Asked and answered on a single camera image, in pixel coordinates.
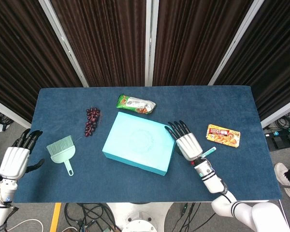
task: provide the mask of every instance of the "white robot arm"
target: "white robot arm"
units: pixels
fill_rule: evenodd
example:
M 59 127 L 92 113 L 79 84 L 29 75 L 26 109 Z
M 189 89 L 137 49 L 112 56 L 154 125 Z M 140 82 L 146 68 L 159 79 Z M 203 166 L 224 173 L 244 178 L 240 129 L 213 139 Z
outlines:
M 258 203 L 253 207 L 237 201 L 227 185 L 217 176 L 208 159 L 201 158 L 201 146 L 193 133 L 183 121 L 169 122 L 165 127 L 175 139 L 180 151 L 186 160 L 190 161 L 201 180 L 211 193 L 220 193 L 221 196 L 212 201 L 212 208 L 216 214 L 223 217 L 234 217 L 250 227 L 255 232 L 289 232 L 290 229 L 284 220 L 279 208 L 273 203 Z
M 29 155 L 42 134 L 42 131 L 36 130 L 26 138 L 29 131 L 30 129 L 25 130 L 21 137 L 7 148 L 0 166 L 2 177 L 0 181 L 0 232 L 6 231 L 7 219 L 18 210 L 11 205 L 17 190 L 17 181 L 25 173 L 38 169 L 44 163 L 42 159 L 37 164 L 27 167 Z

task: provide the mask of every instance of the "shoe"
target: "shoe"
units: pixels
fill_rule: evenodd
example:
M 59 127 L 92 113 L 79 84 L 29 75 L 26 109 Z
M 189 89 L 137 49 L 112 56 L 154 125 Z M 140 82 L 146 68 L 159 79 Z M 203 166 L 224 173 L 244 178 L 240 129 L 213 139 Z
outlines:
M 277 163 L 274 167 L 275 175 L 277 180 L 282 185 L 290 185 L 290 181 L 285 176 L 285 173 L 288 171 L 288 168 L 283 163 Z M 290 188 L 284 188 L 286 194 L 290 197 Z

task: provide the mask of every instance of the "curtain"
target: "curtain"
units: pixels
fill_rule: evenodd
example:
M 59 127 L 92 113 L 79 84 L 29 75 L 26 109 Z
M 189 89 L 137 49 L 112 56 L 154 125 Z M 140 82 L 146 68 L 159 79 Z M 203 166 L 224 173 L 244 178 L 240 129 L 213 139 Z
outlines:
M 39 2 L 0 0 L 0 102 L 31 122 L 41 88 L 81 86 Z
M 145 84 L 146 0 L 52 0 L 90 86 Z
M 266 0 L 215 85 L 248 85 L 263 120 L 290 102 L 290 0 Z
M 207 85 L 252 0 L 160 0 L 153 85 Z

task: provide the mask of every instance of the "teal marker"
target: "teal marker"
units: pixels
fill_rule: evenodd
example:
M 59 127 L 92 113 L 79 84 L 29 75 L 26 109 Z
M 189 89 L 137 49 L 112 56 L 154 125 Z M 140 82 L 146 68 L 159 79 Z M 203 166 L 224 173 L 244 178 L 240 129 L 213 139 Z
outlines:
M 212 147 L 211 149 L 209 149 L 208 151 L 204 152 L 202 155 L 201 155 L 201 158 L 204 158 L 206 156 L 208 156 L 209 154 L 213 153 L 214 151 L 216 151 L 216 147 Z

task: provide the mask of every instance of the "food package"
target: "food package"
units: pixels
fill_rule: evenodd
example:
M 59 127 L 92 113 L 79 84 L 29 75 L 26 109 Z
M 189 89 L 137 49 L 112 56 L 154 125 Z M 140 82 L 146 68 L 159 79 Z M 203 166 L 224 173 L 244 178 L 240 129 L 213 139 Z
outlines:
M 117 101 L 117 108 L 132 110 L 140 114 L 150 114 L 156 104 L 152 101 L 142 100 L 121 94 Z
M 208 125 L 206 138 L 220 144 L 238 147 L 240 145 L 241 133 L 231 129 Z

